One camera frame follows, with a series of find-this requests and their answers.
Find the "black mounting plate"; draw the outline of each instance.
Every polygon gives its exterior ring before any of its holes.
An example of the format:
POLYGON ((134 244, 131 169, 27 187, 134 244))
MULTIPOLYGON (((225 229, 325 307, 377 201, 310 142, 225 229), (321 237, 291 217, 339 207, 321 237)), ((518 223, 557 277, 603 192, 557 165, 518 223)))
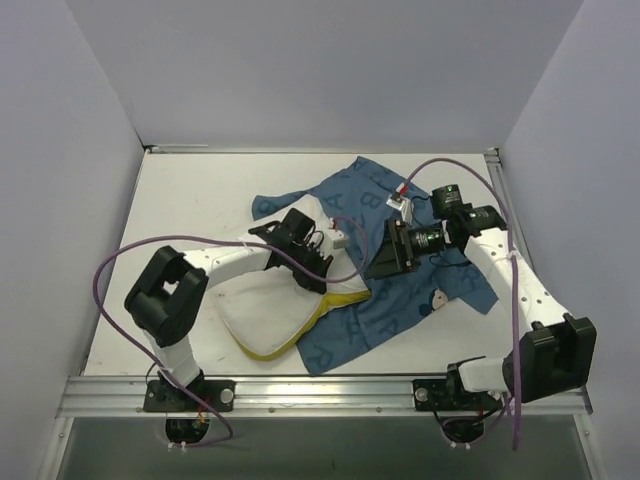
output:
POLYGON ((502 408, 502 401, 486 392, 452 395, 444 378, 414 380, 413 401, 418 412, 489 412, 502 408), (420 388, 427 391, 426 398, 416 394, 420 388))
MULTIPOLYGON (((207 402, 219 412, 233 411, 233 397, 236 383, 232 380, 201 380, 196 388, 189 388, 194 394, 207 402), (223 402, 220 394, 223 390, 231 390, 230 401, 223 402)), ((151 380, 147 385, 142 410, 149 413, 181 413, 198 412, 200 405, 184 393, 161 380, 151 380)))

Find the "screw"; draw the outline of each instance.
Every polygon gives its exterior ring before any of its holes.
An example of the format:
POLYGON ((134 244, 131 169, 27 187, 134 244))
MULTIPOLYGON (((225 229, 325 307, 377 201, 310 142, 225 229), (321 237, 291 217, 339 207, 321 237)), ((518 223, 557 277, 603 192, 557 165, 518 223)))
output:
POLYGON ((429 398, 429 392, 424 387, 417 388, 414 395, 416 397, 416 400, 418 400, 419 402, 426 402, 429 398))
POLYGON ((220 392, 220 401, 222 403, 231 403, 233 401, 233 392, 228 388, 222 390, 220 392))

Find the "table surface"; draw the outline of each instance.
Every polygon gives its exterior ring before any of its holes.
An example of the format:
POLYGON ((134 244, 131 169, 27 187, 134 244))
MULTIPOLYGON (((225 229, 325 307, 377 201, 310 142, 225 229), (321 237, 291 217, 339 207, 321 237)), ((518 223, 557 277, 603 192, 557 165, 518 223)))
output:
MULTIPOLYGON (((462 161, 490 181, 483 155, 363 154, 400 175, 435 156, 462 161)), ((122 245, 142 238, 191 234, 236 238, 251 222, 250 205, 257 194, 279 195, 316 185, 347 167, 356 154, 147 154, 143 160, 122 245)), ((495 201, 468 172, 449 164, 423 170, 415 183, 426 191, 457 183, 465 202, 495 201)), ((173 242, 177 249, 196 244, 173 242)), ((140 272, 159 248, 147 245, 121 256, 109 283, 105 307, 116 321, 146 344, 123 306, 140 272)), ((205 296, 191 344, 196 360, 209 375, 299 375, 307 371, 296 348, 271 362, 247 357, 232 339, 205 296)), ((504 356, 511 350, 511 327, 504 308, 496 304, 481 315, 462 301, 449 302, 415 327, 329 374, 437 373, 447 364, 478 355, 504 356)), ((141 375, 150 360, 124 340, 103 318, 93 339, 85 375, 141 375)))

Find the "yellow cloth edge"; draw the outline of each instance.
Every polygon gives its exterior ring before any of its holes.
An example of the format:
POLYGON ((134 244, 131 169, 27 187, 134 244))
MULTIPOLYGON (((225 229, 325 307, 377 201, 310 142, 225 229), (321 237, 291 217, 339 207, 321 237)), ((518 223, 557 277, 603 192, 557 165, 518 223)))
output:
POLYGON ((313 326, 316 324, 316 322, 320 319, 320 317, 326 314, 331 307, 333 308, 346 307, 347 305, 353 305, 354 303, 364 302, 365 300, 368 300, 370 298, 371 298, 371 292, 369 290, 364 290, 362 292, 355 292, 355 293, 327 293, 322 297, 322 300, 320 301, 318 308, 316 308, 316 311, 313 312, 313 315, 309 317, 309 320, 307 321, 307 323, 305 323, 302 326, 302 328, 296 332, 296 334, 291 338, 291 340, 289 340, 287 343, 285 343, 282 347, 280 347, 275 352, 270 353, 268 355, 260 355, 258 353, 255 353, 249 350, 249 348, 246 345, 243 345, 242 342, 238 340, 238 338, 233 334, 231 329, 229 329, 229 332, 231 333, 231 336, 236 341, 240 349, 249 358, 252 358, 253 360, 258 360, 261 362, 269 362, 271 360, 275 360, 284 352, 286 352, 291 347, 293 347, 296 344, 296 342, 300 339, 300 337, 305 333, 307 333, 309 330, 311 330, 313 326))

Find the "gray panel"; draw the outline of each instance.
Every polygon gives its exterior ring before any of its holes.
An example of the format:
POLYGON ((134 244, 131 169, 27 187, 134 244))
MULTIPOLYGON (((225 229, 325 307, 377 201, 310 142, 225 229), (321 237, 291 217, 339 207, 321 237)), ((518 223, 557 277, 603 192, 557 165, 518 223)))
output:
POLYGON ((449 152, 506 140, 582 3, 67 2, 146 144, 449 152))
POLYGON ((142 149, 63 0, 0 2, 0 478, 34 478, 142 149))
POLYGON ((435 420, 235 420, 237 438, 167 451, 162 420, 76 419, 61 480, 590 478, 572 417, 525 417, 521 450, 505 422, 471 451, 451 450, 435 420))
POLYGON ((536 271, 598 328, 593 421, 622 480, 640 475, 639 18, 587 0, 503 150, 536 271))

